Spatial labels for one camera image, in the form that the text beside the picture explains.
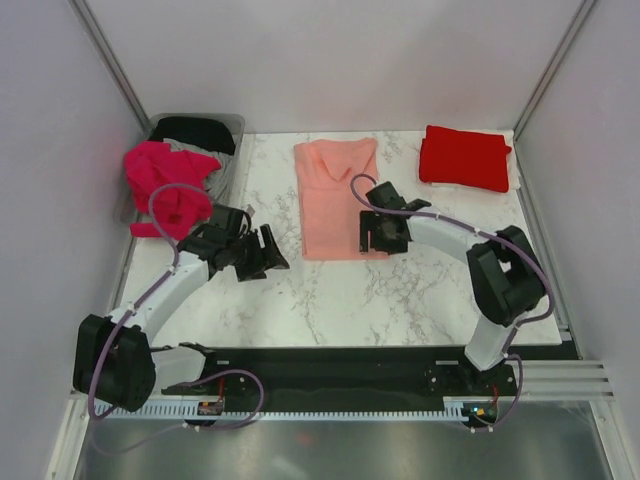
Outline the magenta t shirt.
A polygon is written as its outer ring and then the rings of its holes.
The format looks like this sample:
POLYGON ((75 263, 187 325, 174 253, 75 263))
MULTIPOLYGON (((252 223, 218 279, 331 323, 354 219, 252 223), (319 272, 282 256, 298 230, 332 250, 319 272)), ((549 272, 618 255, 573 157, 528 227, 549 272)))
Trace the magenta t shirt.
POLYGON ((124 169, 137 210, 156 219, 132 224, 133 236, 154 238, 164 230, 180 241, 211 215, 204 180, 221 169, 216 157, 175 150, 167 142, 145 141, 125 154, 124 169))

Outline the grey plastic bin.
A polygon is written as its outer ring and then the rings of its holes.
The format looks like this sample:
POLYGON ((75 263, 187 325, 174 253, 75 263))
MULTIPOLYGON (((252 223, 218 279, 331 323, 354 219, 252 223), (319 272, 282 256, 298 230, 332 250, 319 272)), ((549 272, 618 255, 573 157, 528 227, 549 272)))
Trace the grey plastic bin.
POLYGON ((214 152, 225 153, 230 159, 225 163, 222 178, 226 181, 221 190, 221 195, 216 199, 222 199, 226 204, 233 189, 237 164, 240 158, 240 149, 245 132, 245 119, 239 114, 231 113, 166 113, 152 116, 142 129, 139 144, 153 136, 158 124, 162 125, 162 133, 178 133, 180 141, 186 143, 185 137, 195 139, 199 146, 204 139, 204 121, 210 123, 212 131, 207 133, 208 140, 204 143, 214 143, 214 152))

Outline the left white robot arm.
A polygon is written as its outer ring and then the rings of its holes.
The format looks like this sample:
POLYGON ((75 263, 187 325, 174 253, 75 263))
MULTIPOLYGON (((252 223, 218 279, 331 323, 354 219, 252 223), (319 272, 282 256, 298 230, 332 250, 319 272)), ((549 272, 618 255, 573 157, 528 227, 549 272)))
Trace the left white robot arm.
POLYGON ((247 212, 227 206, 216 207, 206 223, 170 246, 171 262, 135 301, 81 322, 72 386, 91 403, 135 412, 151 395, 174 386, 211 392, 220 371, 206 360, 203 347, 180 343, 155 350, 152 341, 176 310, 224 269, 233 268, 237 280, 246 282, 289 267, 270 225, 253 227, 247 212))

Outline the salmon pink t shirt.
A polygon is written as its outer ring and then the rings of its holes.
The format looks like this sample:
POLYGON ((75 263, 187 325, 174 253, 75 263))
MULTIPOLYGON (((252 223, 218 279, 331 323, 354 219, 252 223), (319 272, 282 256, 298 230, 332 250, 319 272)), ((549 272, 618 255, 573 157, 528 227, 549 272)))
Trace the salmon pink t shirt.
POLYGON ((302 256, 309 261, 385 260, 360 251, 360 212, 350 182, 360 173, 378 177, 377 140, 316 140, 294 146, 302 256))

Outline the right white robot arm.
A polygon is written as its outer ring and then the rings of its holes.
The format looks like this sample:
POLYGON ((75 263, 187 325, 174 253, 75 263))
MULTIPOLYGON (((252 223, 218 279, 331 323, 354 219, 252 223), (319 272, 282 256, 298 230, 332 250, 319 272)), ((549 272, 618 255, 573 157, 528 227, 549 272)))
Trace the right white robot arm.
POLYGON ((508 358, 519 329, 553 313, 552 287, 527 235, 513 225, 490 233, 428 201, 407 202, 392 183, 377 184, 368 174, 354 176, 350 189, 364 206, 359 214, 361 253, 403 254, 415 243, 467 266, 479 319, 464 349, 468 362, 458 368, 457 377, 465 391, 483 392, 494 381, 492 368, 508 358))

